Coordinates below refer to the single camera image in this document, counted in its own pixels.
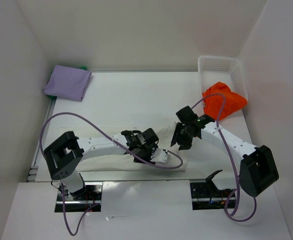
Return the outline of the white t-shirt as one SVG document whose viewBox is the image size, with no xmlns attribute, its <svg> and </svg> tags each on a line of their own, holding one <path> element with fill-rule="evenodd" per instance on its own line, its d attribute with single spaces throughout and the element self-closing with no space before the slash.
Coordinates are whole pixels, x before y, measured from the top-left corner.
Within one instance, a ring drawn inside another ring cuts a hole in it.
<svg viewBox="0 0 293 240">
<path fill-rule="evenodd" d="M 153 126 L 152 129 L 155 131 L 159 137 L 158 146 L 161 149 L 170 150 L 171 152 L 177 154 L 183 160 L 183 165 L 179 168 L 176 168 L 175 172 L 184 172 L 188 160 L 184 156 L 184 153 L 178 151 L 179 146 L 171 145 L 171 140 L 174 134 L 176 127 L 176 122 L 171 121 L 164 125 Z M 74 134 L 79 138 L 89 138 L 89 137 L 101 137 L 102 135 L 91 126 L 86 127 L 60 127 L 58 129 L 58 136 L 62 135 L 65 132 L 73 131 Z M 76 170 L 79 172 L 103 172 L 103 171 L 144 171 L 144 170 L 156 170 L 156 167 L 151 167 L 147 164 L 136 163 L 131 155 L 106 155 L 99 156 L 84 160 L 78 164 Z"/>
</svg>

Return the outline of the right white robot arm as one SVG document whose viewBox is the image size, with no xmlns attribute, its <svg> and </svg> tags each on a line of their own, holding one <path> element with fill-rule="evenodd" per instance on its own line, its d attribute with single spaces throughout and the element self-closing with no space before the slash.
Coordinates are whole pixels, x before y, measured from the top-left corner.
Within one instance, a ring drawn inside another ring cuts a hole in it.
<svg viewBox="0 0 293 240">
<path fill-rule="evenodd" d="M 228 130 L 217 125 L 214 118 L 203 114 L 198 116 L 186 106 L 176 116 L 171 145 L 179 145 L 179 150 L 189 150 L 194 138 L 207 141 L 239 164 L 238 181 L 240 187 L 251 197 L 257 197 L 279 179 L 276 163 L 269 147 L 248 143 Z"/>
</svg>

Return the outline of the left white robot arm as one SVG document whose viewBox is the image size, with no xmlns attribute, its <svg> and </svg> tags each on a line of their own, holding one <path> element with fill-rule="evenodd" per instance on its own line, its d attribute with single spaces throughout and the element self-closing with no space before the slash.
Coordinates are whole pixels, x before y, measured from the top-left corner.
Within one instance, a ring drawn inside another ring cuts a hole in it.
<svg viewBox="0 0 293 240">
<path fill-rule="evenodd" d="M 81 161 L 108 155 L 126 155 L 126 150 L 134 154 L 133 161 L 143 159 L 151 165 L 166 163 L 168 155 L 158 147 L 159 138 L 152 128 L 144 132 L 124 130 L 105 137 L 79 138 L 73 131 L 67 131 L 44 150 L 50 177 L 60 181 L 74 200 L 82 199 L 87 192 L 85 182 L 76 170 Z"/>
</svg>

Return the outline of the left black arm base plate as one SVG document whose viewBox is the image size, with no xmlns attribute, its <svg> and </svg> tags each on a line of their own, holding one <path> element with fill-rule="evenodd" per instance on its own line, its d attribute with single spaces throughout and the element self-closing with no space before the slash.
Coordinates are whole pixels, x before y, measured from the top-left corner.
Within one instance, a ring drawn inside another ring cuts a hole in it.
<svg viewBox="0 0 293 240">
<path fill-rule="evenodd" d="M 64 202 L 66 213 L 100 212 L 102 205 L 102 182 L 86 182 L 86 192 L 74 199 L 69 190 L 64 187 Z"/>
</svg>

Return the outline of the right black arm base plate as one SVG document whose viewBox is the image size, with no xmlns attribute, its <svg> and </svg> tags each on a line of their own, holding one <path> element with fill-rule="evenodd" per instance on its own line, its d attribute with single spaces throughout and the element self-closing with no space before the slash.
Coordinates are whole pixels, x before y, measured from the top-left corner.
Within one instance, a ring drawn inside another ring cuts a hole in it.
<svg viewBox="0 0 293 240">
<path fill-rule="evenodd" d="M 192 209 L 195 210 L 218 210 L 226 205 L 227 197 L 232 189 L 209 190 L 205 181 L 191 181 L 190 195 Z"/>
</svg>

